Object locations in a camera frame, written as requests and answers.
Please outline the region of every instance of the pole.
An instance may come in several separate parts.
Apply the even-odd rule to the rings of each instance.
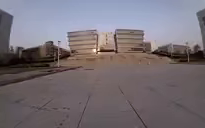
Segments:
[[[60,45],[61,41],[58,41],[58,68],[60,67],[60,64],[59,64],[59,57],[60,57],[60,48],[59,48],[59,45]]]
[[[189,57],[189,46],[188,42],[186,42],[186,47],[187,47],[187,57],[188,57],[188,63],[190,62],[190,57]]]

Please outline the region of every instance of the tree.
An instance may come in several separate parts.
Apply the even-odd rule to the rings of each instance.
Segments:
[[[10,53],[14,53],[14,52],[15,52],[13,46],[10,46],[9,52],[10,52]]]
[[[200,47],[198,44],[196,44],[196,45],[193,47],[193,50],[194,50],[194,53],[197,53],[198,51],[201,50],[201,47]]]

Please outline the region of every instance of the road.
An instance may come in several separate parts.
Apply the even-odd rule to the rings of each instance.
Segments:
[[[3,86],[0,128],[205,128],[205,65],[81,68]]]

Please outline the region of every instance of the street light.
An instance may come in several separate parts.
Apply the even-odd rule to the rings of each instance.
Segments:
[[[190,55],[189,55],[189,44],[188,42],[185,43],[186,44],[186,47],[187,47],[187,57],[188,57],[188,63],[190,62]]]
[[[57,66],[58,68],[60,67],[60,64],[59,64],[59,56],[60,56],[60,48],[59,48],[59,45],[60,45],[61,41],[58,41],[58,62],[57,62]]]

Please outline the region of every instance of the low building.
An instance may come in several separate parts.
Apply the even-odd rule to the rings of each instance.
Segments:
[[[113,32],[100,32],[98,35],[98,51],[107,52],[107,51],[116,51],[116,44],[114,40]]]
[[[43,45],[22,50],[22,58],[27,61],[53,60],[58,56],[58,46],[53,41],[48,41]],[[70,52],[60,48],[60,58],[70,56]]]
[[[145,50],[143,30],[116,29],[115,39],[117,51],[120,53],[143,52]]]
[[[68,32],[69,47],[73,55],[96,54],[98,49],[97,30]]]
[[[165,54],[176,54],[176,55],[185,55],[187,54],[187,49],[190,49],[186,45],[178,45],[178,44],[167,44],[158,47],[157,51]]]
[[[156,48],[156,44],[153,41],[144,41],[145,51],[146,52],[154,52]]]

